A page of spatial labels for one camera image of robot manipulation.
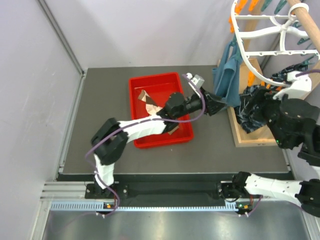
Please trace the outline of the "pink brown patterned sock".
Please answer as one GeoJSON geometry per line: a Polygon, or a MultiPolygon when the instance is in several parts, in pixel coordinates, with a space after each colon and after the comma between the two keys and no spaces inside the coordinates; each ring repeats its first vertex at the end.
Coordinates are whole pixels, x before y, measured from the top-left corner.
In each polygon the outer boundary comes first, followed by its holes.
{"type": "Polygon", "coordinates": [[[164,129],[164,133],[168,133],[169,135],[172,135],[178,128],[179,128],[179,123],[169,122],[164,129]]]}

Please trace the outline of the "dark patterned sock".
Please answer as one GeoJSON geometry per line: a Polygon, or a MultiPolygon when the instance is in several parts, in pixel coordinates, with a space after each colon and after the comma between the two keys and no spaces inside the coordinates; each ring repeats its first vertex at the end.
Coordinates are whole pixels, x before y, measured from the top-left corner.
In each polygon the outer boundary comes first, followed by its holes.
{"type": "MultiPolygon", "coordinates": [[[[309,64],[306,61],[293,64],[272,74],[270,78],[275,82],[284,82],[287,79],[288,73],[292,71],[304,72],[308,70],[308,67],[309,64]]],[[[240,105],[234,108],[236,121],[247,134],[266,125],[266,121],[260,115],[261,108],[257,104],[255,104],[251,110],[246,110],[249,100],[258,89],[259,85],[247,86],[243,93],[239,95],[240,105]]]]}

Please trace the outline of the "blue sock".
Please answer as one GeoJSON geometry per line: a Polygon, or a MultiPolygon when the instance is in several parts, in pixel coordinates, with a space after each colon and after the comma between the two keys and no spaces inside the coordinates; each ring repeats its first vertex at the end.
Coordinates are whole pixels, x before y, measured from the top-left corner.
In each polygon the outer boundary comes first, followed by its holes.
{"type": "Polygon", "coordinates": [[[228,107],[236,108],[241,104],[239,87],[242,62],[238,43],[232,40],[225,46],[218,66],[212,69],[213,93],[221,97],[228,107]]]}

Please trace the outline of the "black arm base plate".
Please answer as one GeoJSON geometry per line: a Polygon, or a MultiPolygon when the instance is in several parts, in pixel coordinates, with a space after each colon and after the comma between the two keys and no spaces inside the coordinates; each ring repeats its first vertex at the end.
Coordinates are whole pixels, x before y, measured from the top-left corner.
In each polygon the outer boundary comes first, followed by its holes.
{"type": "Polygon", "coordinates": [[[122,200],[134,198],[139,195],[188,195],[205,194],[212,199],[239,199],[248,198],[246,191],[233,189],[230,182],[218,181],[116,181],[110,188],[118,194],[122,200]]]}

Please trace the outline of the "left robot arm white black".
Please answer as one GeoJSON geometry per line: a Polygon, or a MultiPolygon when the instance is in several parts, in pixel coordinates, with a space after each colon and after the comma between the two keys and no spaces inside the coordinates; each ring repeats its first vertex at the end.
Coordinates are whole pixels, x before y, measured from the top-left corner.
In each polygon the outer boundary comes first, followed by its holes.
{"type": "Polygon", "coordinates": [[[131,121],[108,119],[91,139],[90,153],[95,160],[97,194],[105,199],[113,194],[115,162],[120,159],[128,143],[166,134],[182,123],[182,117],[193,112],[212,116],[226,105],[221,97],[200,88],[187,98],[180,92],[172,93],[164,107],[148,117],[131,121]]]}

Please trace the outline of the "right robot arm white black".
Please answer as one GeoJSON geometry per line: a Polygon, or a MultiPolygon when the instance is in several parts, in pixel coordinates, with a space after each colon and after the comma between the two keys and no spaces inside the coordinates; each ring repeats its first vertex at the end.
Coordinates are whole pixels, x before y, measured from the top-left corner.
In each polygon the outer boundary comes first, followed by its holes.
{"type": "MultiPolygon", "coordinates": [[[[301,147],[298,157],[311,167],[319,167],[320,126],[317,120],[320,109],[287,93],[279,99],[276,94],[258,85],[247,87],[235,109],[239,116],[237,122],[247,133],[267,126],[279,148],[301,147]]],[[[295,204],[312,216],[320,215],[320,181],[316,178],[279,180],[240,171],[234,175],[232,187],[239,198],[247,195],[272,197],[295,204]]]]}

